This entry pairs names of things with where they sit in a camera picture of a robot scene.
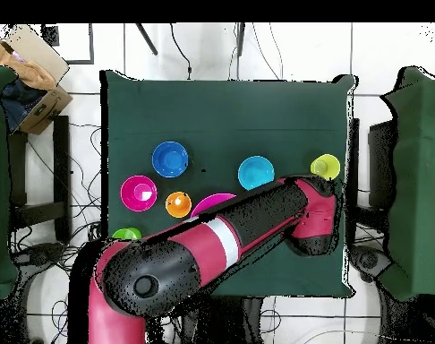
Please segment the lime green bowl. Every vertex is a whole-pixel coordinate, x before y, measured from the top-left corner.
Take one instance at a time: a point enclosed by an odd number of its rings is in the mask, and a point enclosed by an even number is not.
[[[123,240],[140,240],[141,232],[135,227],[121,228],[113,234],[113,238],[120,238]]]

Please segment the bowl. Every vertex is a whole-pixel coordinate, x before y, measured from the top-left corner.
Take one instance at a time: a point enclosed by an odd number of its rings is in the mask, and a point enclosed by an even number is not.
[[[323,154],[311,163],[310,171],[326,180],[332,180],[340,173],[340,161],[332,154]]]
[[[215,206],[216,204],[225,202],[231,198],[234,198],[236,195],[232,193],[214,193],[210,196],[207,196],[205,199],[202,199],[199,204],[195,206],[191,213],[191,218],[193,218],[198,213],[205,211],[206,209]]]
[[[162,142],[152,152],[152,166],[165,178],[180,176],[189,164],[189,156],[179,142]]]
[[[192,207],[192,201],[187,193],[178,191],[168,195],[165,201],[168,213],[175,218],[186,216]]]
[[[246,190],[265,185],[275,179],[275,169],[271,162],[262,156],[252,156],[238,168],[238,181]]]
[[[121,187],[121,199],[129,210],[148,210],[157,199],[156,185],[146,176],[131,176]]]
[[[140,240],[141,232],[135,227],[121,228],[113,234],[113,238],[120,238],[123,240]]]

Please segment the magenta bowl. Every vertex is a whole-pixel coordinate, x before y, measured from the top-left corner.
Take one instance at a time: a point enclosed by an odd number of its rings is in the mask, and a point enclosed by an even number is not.
[[[199,204],[195,206],[192,211],[191,218],[193,218],[198,213],[205,211],[206,209],[215,206],[216,204],[225,202],[231,198],[234,198],[236,195],[232,193],[214,193],[210,196],[207,196],[205,199],[202,199]]]
[[[146,176],[131,176],[121,187],[121,199],[129,210],[148,210],[157,199],[156,185]]]

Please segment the cardboard box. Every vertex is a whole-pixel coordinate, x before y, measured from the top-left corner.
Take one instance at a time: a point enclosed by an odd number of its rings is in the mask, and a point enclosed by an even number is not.
[[[0,42],[8,52],[14,50],[26,61],[35,62],[47,70],[57,84],[70,69],[66,61],[27,24],[15,25]],[[25,133],[42,133],[71,100],[73,98],[57,85],[23,119],[18,129]]]

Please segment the black metal leg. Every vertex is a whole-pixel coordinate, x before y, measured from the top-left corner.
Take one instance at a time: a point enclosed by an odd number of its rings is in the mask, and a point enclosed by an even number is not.
[[[63,216],[55,219],[55,238],[66,243],[71,237],[70,223],[70,125],[68,116],[54,119],[54,202],[63,203]]]
[[[244,29],[246,28],[246,22],[240,22],[238,24],[238,33],[236,35],[236,45],[237,45],[237,56],[242,56],[243,52],[243,39],[244,39]]]
[[[150,51],[152,52],[152,54],[154,56],[156,56],[158,54],[156,47],[154,46],[154,44],[152,43],[152,41],[150,40],[148,33],[146,33],[146,31],[144,30],[144,28],[142,27],[142,25],[140,23],[137,23],[136,26],[138,27],[138,29],[140,30],[141,35],[144,37],[144,40],[146,41],[146,43],[148,44]]]

